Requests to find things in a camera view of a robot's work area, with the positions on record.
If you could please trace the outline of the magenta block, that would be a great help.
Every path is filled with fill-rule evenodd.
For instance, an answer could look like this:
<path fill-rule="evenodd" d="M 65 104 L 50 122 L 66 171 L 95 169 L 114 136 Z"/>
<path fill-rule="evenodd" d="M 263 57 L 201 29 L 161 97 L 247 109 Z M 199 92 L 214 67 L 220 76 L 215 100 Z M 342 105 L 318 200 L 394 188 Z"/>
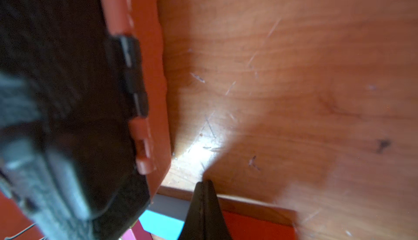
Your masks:
<path fill-rule="evenodd" d="M 121 237 L 120 240 L 153 240 L 151 233 L 144 230 L 138 220 Z"/>

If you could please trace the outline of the black plastic tool case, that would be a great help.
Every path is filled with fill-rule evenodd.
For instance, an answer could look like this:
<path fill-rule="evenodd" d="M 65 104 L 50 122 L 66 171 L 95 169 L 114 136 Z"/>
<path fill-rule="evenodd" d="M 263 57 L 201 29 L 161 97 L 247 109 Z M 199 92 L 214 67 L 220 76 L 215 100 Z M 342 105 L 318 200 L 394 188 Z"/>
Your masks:
<path fill-rule="evenodd" d="M 1 0 L 1 234 L 116 240 L 171 163 L 157 0 Z"/>

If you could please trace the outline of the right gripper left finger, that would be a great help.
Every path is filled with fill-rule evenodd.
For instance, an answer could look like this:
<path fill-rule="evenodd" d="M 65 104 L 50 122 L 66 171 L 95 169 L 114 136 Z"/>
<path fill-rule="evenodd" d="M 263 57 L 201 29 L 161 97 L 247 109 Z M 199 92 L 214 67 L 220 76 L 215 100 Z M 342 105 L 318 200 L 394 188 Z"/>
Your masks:
<path fill-rule="evenodd" d="M 203 183 L 198 182 L 185 219 L 184 227 L 178 240 L 204 239 L 204 192 Z"/>

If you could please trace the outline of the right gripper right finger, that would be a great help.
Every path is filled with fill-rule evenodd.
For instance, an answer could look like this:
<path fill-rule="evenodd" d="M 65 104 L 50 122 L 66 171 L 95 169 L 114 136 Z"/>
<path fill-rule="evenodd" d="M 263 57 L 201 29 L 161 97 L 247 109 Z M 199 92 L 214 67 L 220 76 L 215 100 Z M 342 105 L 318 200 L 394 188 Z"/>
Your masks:
<path fill-rule="evenodd" d="M 210 180 L 204 181 L 204 236 L 206 240 L 231 240 L 218 197 Z"/>

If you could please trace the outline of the light blue block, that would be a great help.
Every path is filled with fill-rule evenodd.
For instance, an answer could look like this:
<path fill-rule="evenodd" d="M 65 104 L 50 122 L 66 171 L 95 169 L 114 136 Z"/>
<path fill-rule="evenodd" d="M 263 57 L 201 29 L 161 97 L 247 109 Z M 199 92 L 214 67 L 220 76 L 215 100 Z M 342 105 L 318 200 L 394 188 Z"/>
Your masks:
<path fill-rule="evenodd" d="M 177 240 L 184 227 L 190 201 L 157 194 L 139 217 L 143 229 L 165 240 Z"/>

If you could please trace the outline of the red block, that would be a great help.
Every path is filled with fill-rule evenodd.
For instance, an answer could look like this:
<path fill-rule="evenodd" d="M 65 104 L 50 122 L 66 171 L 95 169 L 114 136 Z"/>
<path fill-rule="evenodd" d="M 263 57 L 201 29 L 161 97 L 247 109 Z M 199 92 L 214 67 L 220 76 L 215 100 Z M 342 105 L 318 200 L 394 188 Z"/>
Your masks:
<path fill-rule="evenodd" d="M 296 240 L 293 227 L 223 211 L 233 240 Z"/>

